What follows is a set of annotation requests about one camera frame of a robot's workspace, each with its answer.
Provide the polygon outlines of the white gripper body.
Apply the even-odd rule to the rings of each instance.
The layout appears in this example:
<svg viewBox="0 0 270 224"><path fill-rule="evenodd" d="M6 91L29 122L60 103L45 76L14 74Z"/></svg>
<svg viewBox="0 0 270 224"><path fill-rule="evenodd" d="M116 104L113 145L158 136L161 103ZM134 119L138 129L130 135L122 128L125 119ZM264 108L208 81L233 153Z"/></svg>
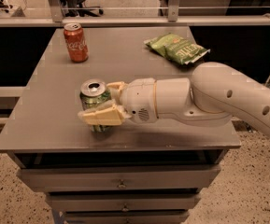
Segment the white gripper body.
<svg viewBox="0 0 270 224"><path fill-rule="evenodd" d="M157 120L155 110L155 79L136 79L121 92L121 104L134 123L152 123Z"/></svg>

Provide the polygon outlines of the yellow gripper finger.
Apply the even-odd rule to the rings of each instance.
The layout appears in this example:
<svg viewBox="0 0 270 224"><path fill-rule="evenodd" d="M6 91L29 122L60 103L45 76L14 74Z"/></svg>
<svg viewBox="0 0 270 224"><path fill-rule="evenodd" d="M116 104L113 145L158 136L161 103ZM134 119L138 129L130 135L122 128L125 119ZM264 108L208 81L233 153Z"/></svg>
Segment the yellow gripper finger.
<svg viewBox="0 0 270 224"><path fill-rule="evenodd" d="M120 98L121 92L126 86L127 83L123 81L107 83L107 88L109 89L112 98Z"/></svg>
<svg viewBox="0 0 270 224"><path fill-rule="evenodd" d="M122 105L114 99L106 101L97 107L78 112L78 117L89 125L119 126L131 117Z"/></svg>

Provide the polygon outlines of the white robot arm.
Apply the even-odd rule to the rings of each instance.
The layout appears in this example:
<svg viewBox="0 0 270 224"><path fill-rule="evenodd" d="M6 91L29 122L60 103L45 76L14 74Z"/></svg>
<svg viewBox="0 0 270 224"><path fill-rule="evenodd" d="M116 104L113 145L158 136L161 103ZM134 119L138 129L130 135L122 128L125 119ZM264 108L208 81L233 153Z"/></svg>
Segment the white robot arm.
<svg viewBox="0 0 270 224"><path fill-rule="evenodd" d="M109 99L78 113L89 125L120 126L127 119L152 123L175 119L191 126L219 126L231 116L270 138L270 89L222 63L201 63L189 77L136 79L106 84L88 80L81 90Z"/></svg>

